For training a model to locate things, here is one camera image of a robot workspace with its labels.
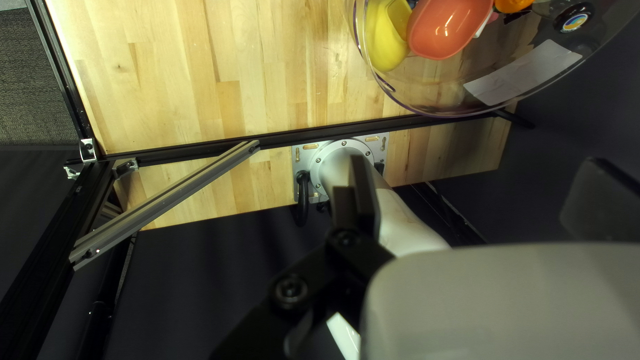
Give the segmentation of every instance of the silver extrusion rail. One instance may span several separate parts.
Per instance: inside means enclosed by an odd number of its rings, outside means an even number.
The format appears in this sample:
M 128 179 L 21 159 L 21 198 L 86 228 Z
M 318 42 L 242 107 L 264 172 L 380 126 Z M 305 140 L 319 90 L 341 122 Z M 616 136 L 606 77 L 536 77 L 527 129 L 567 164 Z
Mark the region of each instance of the silver extrusion rail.
M 176 181 L 163 191 L 148 198 L 135 208 L 125 211 L 98 229 L 76 241 L 69 255 L 71 263 L 77 262 L 74 270 L 85 266 L 98 255 L 114 247 L 129 235 L 147 225 L 184 199 L 222 176 L 242 161 L 260 150 L 260 142 L 242 142 L 220 155 L 212 163 L 199 168 Z

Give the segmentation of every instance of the wooden table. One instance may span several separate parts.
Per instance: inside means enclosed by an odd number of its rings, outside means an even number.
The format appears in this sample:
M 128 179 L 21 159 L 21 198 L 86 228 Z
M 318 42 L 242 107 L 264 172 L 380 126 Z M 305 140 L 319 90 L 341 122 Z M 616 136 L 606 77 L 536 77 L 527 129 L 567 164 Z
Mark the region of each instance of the wooden table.
M 342 0 L 46 0 L 106 153 L 409 113 L 358 53 Z M 509 123 L 390 135 L 398 186 L 498 167 Z M 141 168 L 132 206 L 210 160 Z M 293 203 L 289 148 L 260 151 L 146 229 Z

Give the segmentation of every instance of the metal bracket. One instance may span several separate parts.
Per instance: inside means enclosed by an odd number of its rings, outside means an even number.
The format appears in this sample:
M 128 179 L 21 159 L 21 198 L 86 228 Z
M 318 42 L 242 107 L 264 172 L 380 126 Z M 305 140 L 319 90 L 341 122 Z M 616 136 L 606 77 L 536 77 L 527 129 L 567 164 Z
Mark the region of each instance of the metal bracket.
M 95 143 L 93 138 L 80 139 L 80 158 L 83 163 L 95 163 L 98 158 L 95 155 Z
M 76 180 L 80 176 L 80 171 L 76 171 L 70 167 L 63 167 L 67 172 L 67 179 Z
M 135 158 L 116 160 L 113 164 L 113 177 L 118 180 L 138 170 L 138 160 Z
M 353 147 L 362 152 L 376 169 L 384 172 L 384 164 L 387 160 L 387 148 L 389 133 L 377 133 L 371 135 L 355 136 L 347 139 L 328 140 L 323 142 L 305 143 L 291 147 L 291 165 L 293 176 L 293 197 L 298 201 L 298 183 L 296 174 L 299 171 L 308 171 L 311 176 L 309 182 L 309 203 L 327 201 L 329 197 L 320 188 L 317 174 L 314 169 L 318 169 L 318 164 L 323 160 L 324 153 L 330 152 L 332 148 Z

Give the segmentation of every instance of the black cable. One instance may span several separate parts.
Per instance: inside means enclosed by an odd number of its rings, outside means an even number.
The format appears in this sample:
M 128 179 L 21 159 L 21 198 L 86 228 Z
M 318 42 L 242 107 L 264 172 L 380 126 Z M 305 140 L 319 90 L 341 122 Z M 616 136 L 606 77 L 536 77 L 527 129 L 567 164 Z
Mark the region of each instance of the black cable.
M 307 223 L 309 214 L 309 172 L 301 170 L 296 174 L 296 182 L 298 183 L 298 204 L 292 210 L 293 220 L 298 226 L 304 226 Z
M 451 232 L 453 233 L 453 236 L 456 238 L 458 243 L 462 245 L 463 241 L 462 241 L 462 236 L 458 231 L 459 230 L 458 224 L 455 222 L 454 217 L 452 216 L 453 209 L 451 209 L 451 207 L 449 207 L 449 205 L 445 201 L 444 196 L 442 195 L 442 192 L 440 192 L 439 187 L 434 183 L 430 183 L 430 184 L 435 189 L 436 196 L 440 201 L 440 209 L 442 210 L 442 212 L 444 212 L 446 222 L 449 223 L 449 227 L 451 228 Z

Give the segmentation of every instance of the clear plastic bowl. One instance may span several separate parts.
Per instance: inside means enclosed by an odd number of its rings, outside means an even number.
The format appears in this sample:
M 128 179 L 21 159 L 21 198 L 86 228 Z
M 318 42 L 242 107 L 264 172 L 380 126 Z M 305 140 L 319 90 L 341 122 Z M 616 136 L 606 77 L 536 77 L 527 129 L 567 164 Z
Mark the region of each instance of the clear plastic bowl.
M 370 1 L 373 4 L 373 1 L 378 0 L 346 1 L 346 13 L 353 24 L 353 36 L 362 58 L 371 69 L 379 86 L 389 97 L 408 110 L 432 117 L 462 117 L 485 113 L 503 108 L 511 102 L 523 99 L 549 86 L 604 45 L 640 8 L 638 0 L 590 0 L 595 6 L 595 13 L 578 30 L 569 33 L 561 33 L 554 27 L 555 19 L 544 18 L 536 12 L 527 13 L 507 24 L 505 20 L 509 20 L 507 18 L 509 14 L 500 14 L 496 21 L 486 25 L 480 37 L 472 39 L 462 51 L 450 58 L 436 61 L 409 53 L 393 70 L 380 71 L 371 63 L 364 31 L 367 28 L 367 15 L 371 15 Z M 551 0 L 534 5 L 566 6 L 579 2 Z M 492 101 L 481 101 L 464 87 L 466 83 L 495 73 L 545 42 L 549 45 L 547 40 L 575 54 L 571 55 L 573 56 L 573 60 L 569 61 L 571 64 L 566 67 L 560 66 L 563 70 L 551 78 L 544 80 L 543 76 L 542 80 L 537 79 L 537 83 L 534 82 L 533 86 L 531 83 L 525 84 L 520 87 L 521 91 L 514 90 L 511 92 L 513 96 L 495 104 L 492 104 Z M 535 63 L 539 58 L 538 55 L 533 56 L 533 54 L 537 53 L 533 52 L 515 63 L 527 63 L 529 67 L 524 66 L 523 69 L 526 69 L 518 70 L 520 71 L 518 75 L 512 78 L 515 79 L 524 72 L 544 71 L 548 68 L 548 64 L 544 61 L 532 68 L 531 62 Z M 518 67 L 512 65 L 508 69 L 514 68 Z M 535 78 L 536 75 L 524 74 L 525 82 L 531 80 L 528 77 Z

